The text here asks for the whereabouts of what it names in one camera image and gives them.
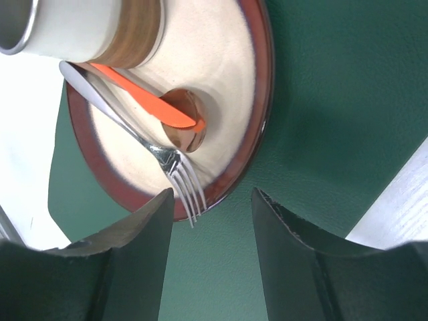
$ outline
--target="white surface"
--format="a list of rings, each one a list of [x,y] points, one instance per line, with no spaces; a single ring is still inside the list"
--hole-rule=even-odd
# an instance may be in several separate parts
[[[0,54],[0,204],[24,242],[64,247],[47,210],[47,189],[63,78],[58,61]]]
[[[347,239],[379,249],[428,240],[428,138]]]
[[[119,21],[118,0],[41,0],[25,52],[85,62],[110,45]]]
[[[239,148],[251,116],[255,57],[236,1],[166,0],[165,35],[154,57],[133,72],[165,93],[185,87],[207,107],[207,134],[189,154],[202,185],[218,177]],[[172,146],[161,123],[114,85],[108,86],[157,142]],[[100,144],[112,167],[136,188],[155,195],[171,186],[157,160],[91,107]]]

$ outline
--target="orange plastic knife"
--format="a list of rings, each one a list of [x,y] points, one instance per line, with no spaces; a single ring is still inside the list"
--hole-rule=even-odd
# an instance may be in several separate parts
[[[149,114],[158,118],[164,124],[175,128],[188,128],[196,125],[196,120],[156,97],[151,92],[134,84],[128,78],[119,74],[113,68],[100,64],[91,64],[113,82],[126,90]]]

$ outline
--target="white cup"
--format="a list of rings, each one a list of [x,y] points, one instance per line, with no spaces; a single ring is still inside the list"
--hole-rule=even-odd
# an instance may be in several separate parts
[[[159,3],[160,0],[1,0],[0,52],[13,55],[24,51],[69,62],[95,61],[112,67],[131,68],[143,62],[149,53],[146,57],[143,54],[141,59],[133,57],[139,61],[129,62],[129,58],[125,61],[130,57],[126,51],[135,50],[135,45],[128,44],[127,47],[125,44],[124,47],[123,41],[115,38],[119,30],[122,30],[122,39],[126,38],[124,30],[131,30],[135,41],[144,43],[145,39],[141,38],[144,30],[146,36],[152,38],[153,35],[148,33],[161,33],[163,21],[156,17],[152,23],[155,27],[139,29],[139,19],[153,19],[153,12],[158,12],[156,8],[161,7]],[[150,16],[144,15],[144,6],[154,6],[155,10]],[[159,43],[158,36],[156,34],[156,41],[146,44],[147,47],[151,44],[151,51]]]

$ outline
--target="fork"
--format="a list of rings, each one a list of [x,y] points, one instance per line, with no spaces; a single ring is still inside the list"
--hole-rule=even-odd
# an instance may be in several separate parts
[[[190,160],[177,149],[155,145],[137,134],[138,131],[135,127],[115,111],[113,106],[119,106],[119,100],[114,95],[108,95],[110,100],[108,102],[86,79],[86,72],[83,69],[62,61],[60,62],[60,71],[66,81],[79,94],[129,133],[156,158],[162,171],[179,195],[191,227],[194,227],[197,216],[207,210],[207,200]]]

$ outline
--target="green surface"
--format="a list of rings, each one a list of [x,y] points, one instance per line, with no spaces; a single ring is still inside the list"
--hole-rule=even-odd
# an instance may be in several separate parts
[[[160,320],[266,320],[250,192],[345,236],[428,132],[428,1],[269,0],[276,93],[235,192],[173,227]],[[124,217],[60,107],[49,210],[76,240]]]

